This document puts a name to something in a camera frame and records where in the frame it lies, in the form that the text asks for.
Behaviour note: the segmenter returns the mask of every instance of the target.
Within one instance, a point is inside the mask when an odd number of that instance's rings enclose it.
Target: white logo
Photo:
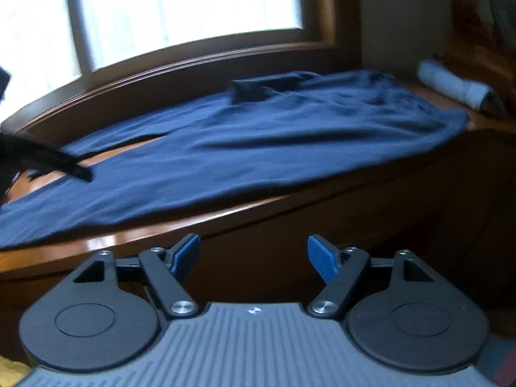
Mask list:
[[[260,307],[253,306],[247,310],[248,313],[251,314],[260,314],[263,310]]]

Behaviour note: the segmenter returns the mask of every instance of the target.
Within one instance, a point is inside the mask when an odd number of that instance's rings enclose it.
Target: window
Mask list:
[[[300,0],[0,0],[0,65],[12,74],[0,122],[29,103],[43,111],[122,76],[205,55],[182,44],[301,31],[302,17]]]

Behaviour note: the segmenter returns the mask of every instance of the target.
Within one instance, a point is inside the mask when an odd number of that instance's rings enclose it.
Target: window pane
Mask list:
[[[233,33],[301,28],[299,0],[82,0],[95,68]]]
[[[0,122],[79,76],[66,0],[0,0],[0,65],[11,73]]]

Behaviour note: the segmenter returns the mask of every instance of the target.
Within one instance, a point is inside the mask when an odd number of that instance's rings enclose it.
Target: window frame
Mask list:
[[[175,70],[182,65],[218,62],[224,58],[224,54],[229,57],[279,54],[287,44],[292,45],[290,50],[304,51],[306,44],[317,43],[326,49],[332,47],[337,50],[331,53],[332,64],[337,71],[358,68],[361,64],[359,0],[300,0],[303,29],[258,31],[207,38],[141,54],[96,71],[93,71],[92,58],[88,53],[80,0],[67,2],[82,76],[22,107],[2,122],[1,131],[31,134],[34,125],[41,127],[41,122],[69,107],[78,109],[81,100],[103,94],[109,88],[118,89],[124,82],[130,84],[135,80],[147,79],[153,74]],[[55,140],[48,133],[43,138]]]

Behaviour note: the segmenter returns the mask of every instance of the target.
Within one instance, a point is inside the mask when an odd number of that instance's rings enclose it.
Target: triangular cutout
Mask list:
[[[104,262],[94,261],[85,269],[74,282],[81,284],[84,282],[102,282],[104,280]]]
[[[434,282],[435,279],[422,270],[415,261],[407,260],[403,265],[403,279],[409,282]]]

